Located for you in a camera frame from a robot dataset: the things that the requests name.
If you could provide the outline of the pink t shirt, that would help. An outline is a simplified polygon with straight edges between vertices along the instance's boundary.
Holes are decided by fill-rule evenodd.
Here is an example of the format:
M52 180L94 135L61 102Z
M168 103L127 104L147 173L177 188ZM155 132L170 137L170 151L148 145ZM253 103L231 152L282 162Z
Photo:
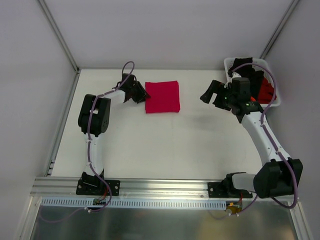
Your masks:
M178 81L146 82L145 90L150 96L145 101L145 112L147 114L180 112Z

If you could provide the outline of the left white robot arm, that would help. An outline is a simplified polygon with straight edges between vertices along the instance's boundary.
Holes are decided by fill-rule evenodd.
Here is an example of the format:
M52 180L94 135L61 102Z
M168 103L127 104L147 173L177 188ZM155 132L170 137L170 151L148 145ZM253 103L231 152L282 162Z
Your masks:
M139 104L148 98L150 95L136 76L129 73L123 73L121 81L110 92L84 96L77 123L85 139L86 166L77 183L77 195L97 196L110 193L110 184L105 183L104 179L102 142L109 127L111 108L130 99Z

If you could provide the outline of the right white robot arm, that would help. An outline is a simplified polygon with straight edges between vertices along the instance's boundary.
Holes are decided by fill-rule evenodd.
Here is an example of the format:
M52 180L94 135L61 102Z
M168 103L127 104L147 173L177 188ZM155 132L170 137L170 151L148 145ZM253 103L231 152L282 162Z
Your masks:
M213 105L236 116L250 135L262 164L256 174L228 173L219 184L209 186L208 191L229 198L251 193L256 193L261 199L297 197L303 164L281 147L266 120L265 109L254 100L250 90L250 80L245 77L235 77L228 84L213 80L200 97L208 104L215 95Z

